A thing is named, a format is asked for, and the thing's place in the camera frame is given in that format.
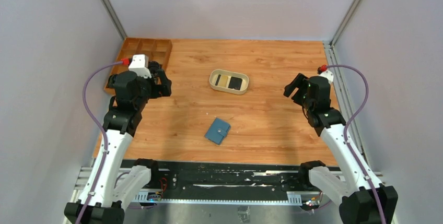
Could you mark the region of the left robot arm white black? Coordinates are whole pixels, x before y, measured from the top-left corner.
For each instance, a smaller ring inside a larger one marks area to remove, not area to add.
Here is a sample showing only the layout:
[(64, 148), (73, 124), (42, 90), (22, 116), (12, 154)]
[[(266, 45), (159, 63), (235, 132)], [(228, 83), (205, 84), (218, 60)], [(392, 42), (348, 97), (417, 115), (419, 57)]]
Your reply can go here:
[(78, 200), (67, 203), (64, 215), (71, 223), (123, 223), (125, 212), (139, 191), (159, 185), (158, 163), (137, 159), (119, 180), (124, 155), (132, 142), (148, 100), (171, 96), (172, 82), (162, 65), (149, 61), (136, 70), (135, 58), (117, 62), (128, 70), (109, 77), (114, 90), (108, 112), (100, 123), (90, 117), (102, 133), (99, 154)]

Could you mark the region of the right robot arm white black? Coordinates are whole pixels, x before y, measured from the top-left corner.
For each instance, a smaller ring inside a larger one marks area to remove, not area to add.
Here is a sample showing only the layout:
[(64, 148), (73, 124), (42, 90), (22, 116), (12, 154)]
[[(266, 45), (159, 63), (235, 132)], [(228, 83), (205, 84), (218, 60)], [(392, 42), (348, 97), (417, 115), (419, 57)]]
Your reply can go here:
[(344, 181), (321, 161), (300, 165), (298, 184), (304, 191), (316, 187), (339, 208), (342, 223), (391, 223), (398, 202), (393, 186), (385, 186), (359, 153), (341, 112), (331, 106), (333, 74), (307, 77), (299, 73), (283, 95), (302, 107), (309, 125), (326, 143)]

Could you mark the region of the blue leather card holder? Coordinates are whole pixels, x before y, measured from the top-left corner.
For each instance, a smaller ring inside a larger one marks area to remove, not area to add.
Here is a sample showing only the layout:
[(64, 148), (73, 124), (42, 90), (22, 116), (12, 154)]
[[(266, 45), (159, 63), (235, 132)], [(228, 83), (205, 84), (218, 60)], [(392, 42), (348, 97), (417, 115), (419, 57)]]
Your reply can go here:
[(217, 145), (221, 145), (230, 129), (231, 125), (228, 122), (216, 117), (204, 137)]

